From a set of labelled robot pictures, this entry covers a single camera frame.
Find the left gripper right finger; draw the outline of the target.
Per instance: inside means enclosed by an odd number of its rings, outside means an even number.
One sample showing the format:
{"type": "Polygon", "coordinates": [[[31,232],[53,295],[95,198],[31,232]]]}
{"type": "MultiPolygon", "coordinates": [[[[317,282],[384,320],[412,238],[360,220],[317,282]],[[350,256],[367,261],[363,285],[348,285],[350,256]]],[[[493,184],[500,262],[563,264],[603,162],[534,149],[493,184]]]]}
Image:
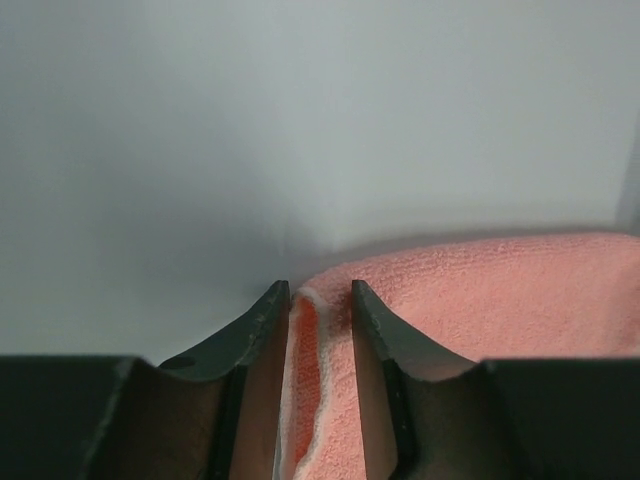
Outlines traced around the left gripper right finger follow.
{"type": "Polygon", "coordinates": [[[351,287],[370,479],[635,479],[639,361],[473,362],[351,287]]]}

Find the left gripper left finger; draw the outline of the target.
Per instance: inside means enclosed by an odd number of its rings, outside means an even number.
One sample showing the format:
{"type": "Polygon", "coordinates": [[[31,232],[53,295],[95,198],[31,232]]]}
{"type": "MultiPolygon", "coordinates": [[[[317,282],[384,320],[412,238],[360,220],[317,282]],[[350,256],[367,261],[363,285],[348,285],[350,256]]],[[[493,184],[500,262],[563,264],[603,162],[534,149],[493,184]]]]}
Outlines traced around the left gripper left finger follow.
{"type": "Polygon", "coordinates": [[[159,365],[136,356],[1,360],[5,479],[268,479],[290,289],[159,365]]]}

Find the pink towel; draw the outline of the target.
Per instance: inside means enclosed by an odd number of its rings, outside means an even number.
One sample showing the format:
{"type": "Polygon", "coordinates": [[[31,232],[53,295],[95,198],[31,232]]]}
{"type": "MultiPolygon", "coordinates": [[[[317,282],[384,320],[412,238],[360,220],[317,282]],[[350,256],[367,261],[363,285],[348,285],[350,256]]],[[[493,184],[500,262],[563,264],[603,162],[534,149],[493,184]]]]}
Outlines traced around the pink towel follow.
{"type": "Polygon", "coordinates": [[[284,479],[365,475],[351,329],[356,280],[410,325],[472,360],[639,350],[633,236],[488,239],[331,268],[293,298],[280,418],[284,479]]]}

